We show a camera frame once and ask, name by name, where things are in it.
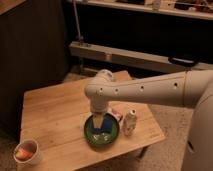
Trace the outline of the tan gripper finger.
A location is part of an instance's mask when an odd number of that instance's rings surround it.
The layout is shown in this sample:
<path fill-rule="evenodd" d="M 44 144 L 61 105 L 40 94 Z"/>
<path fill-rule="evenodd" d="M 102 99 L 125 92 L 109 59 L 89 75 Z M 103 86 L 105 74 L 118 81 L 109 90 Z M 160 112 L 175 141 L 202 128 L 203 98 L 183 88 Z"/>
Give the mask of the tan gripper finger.
<path fill-rule="evenodd" d="M 100 128 L 102 126 L 104 117 L 102 115 L 93 116 L 93 125 L 95 128 Z"/>

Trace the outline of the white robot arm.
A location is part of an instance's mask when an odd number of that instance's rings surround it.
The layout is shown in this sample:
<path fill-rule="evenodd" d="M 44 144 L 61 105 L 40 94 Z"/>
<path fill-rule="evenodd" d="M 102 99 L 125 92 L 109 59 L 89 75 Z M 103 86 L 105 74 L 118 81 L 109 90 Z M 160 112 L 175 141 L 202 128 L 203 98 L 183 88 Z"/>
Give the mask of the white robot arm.
<path fill-rule="evenodd" d="M 117 81 L 109 70 L 99 71 L 85 87 L 97 128 L 111 101 L 127 101 L 194 110 L 181 171 L 213 171 L 213 70 Z"/>

